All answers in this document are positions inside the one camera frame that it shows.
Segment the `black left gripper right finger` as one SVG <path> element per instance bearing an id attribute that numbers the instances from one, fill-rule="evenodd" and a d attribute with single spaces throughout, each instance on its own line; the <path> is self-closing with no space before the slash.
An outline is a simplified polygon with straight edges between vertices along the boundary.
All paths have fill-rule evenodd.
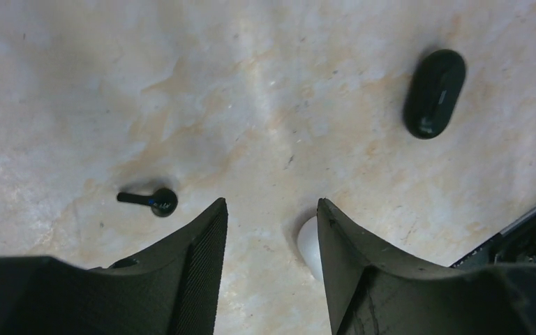
<path id="1" fill-rule="evenodd" d="M 437 265 L 328 199 L 317 219 L 333 334 L 536 334 L 536 264 Z"/>

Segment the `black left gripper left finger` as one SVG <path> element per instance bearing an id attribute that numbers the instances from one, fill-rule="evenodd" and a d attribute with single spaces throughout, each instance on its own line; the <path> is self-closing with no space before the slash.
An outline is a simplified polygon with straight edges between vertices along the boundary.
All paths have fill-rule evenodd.
<path id="1" fill-rule="evenodd" d="M 107 268 L 0 257 L 0 334 L 212 334 L 227 230 L 219 198 Z"/>

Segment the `white earbud charging case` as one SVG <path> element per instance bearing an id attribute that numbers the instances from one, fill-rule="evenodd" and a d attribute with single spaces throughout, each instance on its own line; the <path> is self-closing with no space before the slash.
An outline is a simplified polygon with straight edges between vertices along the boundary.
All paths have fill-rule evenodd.
<path id="1" fill-rule="evenodd" d="M 297 235 L 297 248 L 312 276 L 317 281 L 323 283 L 324 279 L 318 239 L 318 220 L 316 216 L 311 217 L 301 226 Z"/>

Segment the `black earbud charging case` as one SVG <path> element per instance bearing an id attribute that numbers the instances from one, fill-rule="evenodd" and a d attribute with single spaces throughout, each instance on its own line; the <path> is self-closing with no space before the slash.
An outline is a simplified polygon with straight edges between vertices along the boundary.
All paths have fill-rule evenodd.
<path id="1" fill-rule="evenodd" d="M 466 80 L 465 59 L 436 50 L 417 65 L 403 107 L 403 122 L 416 138 L 430 140 L 449 125 Z"/>

